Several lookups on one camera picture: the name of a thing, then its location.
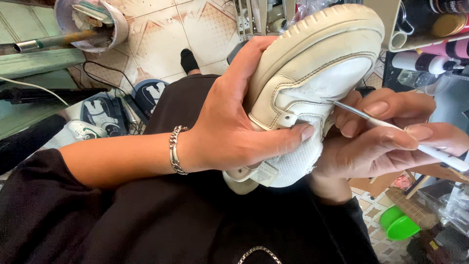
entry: black sock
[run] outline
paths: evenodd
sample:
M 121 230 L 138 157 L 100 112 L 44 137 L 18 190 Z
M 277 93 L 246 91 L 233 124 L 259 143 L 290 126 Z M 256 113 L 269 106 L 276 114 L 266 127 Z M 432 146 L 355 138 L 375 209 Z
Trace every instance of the black sock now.
M 181 66 L 186 74 L 188 74 L 191 70 L 196 70 L 199 68 L 192 51 L 186 48 L 181 51 Z

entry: gold bottle cap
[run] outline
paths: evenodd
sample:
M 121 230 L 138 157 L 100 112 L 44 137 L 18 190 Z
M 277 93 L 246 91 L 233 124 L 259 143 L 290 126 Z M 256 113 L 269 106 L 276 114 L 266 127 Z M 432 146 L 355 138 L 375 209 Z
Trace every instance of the gold bottle cap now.
M 458 33 L 467 23 L 465 14 L 444 14 L 433 24 L 432 32 L 437 37 L 446 37 Z

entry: green container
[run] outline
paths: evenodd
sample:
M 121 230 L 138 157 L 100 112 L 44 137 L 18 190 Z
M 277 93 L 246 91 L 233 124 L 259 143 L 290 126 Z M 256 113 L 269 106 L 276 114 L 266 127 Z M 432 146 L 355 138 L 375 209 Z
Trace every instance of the green container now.
M 395 205 L 381 215 L 379 222 L 390 240 L 405 240 L 420 231 L 420 227 Z

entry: shoe tongue label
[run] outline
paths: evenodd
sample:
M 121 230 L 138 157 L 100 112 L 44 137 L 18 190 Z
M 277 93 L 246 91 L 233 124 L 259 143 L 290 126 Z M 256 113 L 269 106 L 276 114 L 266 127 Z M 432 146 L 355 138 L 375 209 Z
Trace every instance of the shoe tongue label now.
M 274 168 L 266 161 L 262 162 L 256 172 L 251 176 L 251 180 L 256 181 L 266 187 L 269 187 L 277 178 L 279 170 Z

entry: white cable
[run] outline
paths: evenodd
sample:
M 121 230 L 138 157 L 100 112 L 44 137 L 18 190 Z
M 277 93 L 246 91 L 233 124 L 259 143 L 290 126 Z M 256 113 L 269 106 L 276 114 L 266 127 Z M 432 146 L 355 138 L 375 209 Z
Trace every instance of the white cable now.
M 0 80 L 4 80 L 4 81 L 7 81 L 7 82 L 11 82 L 11 83 L 14 83 L 14 84 L 19 84 L 19 85 L 27 85 L 27 86 L 31 86 L 31 87 L 34 87 L 34 88 L 39 88 L 41 90 L 44 90 L 46 92 L 49 92 L 51 94 L 53 94 L 55 97 L 59 98 L 60 101 L 62 101 L 66 106 L 69 106 L 67 104 L 67 102 L 65 102 L 60 96 L 56 95 L 54 92 L 52 91 L 49 91 L 43 87 L 40 87 L 38 85 L 32 85 L 32 84 L 27 84 L 27 83 L 22 83 L 22 82 L 17 82 L 17 81 L 13 81 L 13 80 L 10 80 L 10 79 L 7 79 L 7 78 L 4 78 L 4 77 L 0 77 Z

